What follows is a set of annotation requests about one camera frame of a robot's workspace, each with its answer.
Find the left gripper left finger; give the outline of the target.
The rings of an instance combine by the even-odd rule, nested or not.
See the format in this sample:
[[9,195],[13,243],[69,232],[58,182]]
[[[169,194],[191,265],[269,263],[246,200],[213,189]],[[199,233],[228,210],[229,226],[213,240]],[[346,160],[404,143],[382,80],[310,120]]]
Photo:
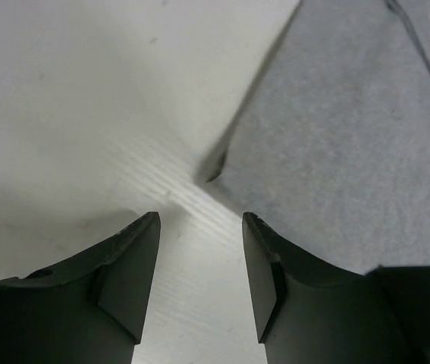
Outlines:
[[0,363],[129,363],[141,341],[161,221],[115,235],[25,278],[0,281]]

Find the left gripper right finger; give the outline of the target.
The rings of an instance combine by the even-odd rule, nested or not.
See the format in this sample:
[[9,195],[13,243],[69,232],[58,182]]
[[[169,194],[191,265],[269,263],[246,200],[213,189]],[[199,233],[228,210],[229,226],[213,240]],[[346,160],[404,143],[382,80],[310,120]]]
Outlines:
[[338,268],[243,215],[258,342],[270,363],[430,363],[430,266]]

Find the grey tank top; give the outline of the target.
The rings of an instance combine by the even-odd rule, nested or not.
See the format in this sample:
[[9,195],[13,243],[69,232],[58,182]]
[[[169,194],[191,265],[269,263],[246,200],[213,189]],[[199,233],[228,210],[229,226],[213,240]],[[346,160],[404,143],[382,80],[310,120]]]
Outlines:
[[212,178],[330,263],[430,265],[430,1],[303,1]]

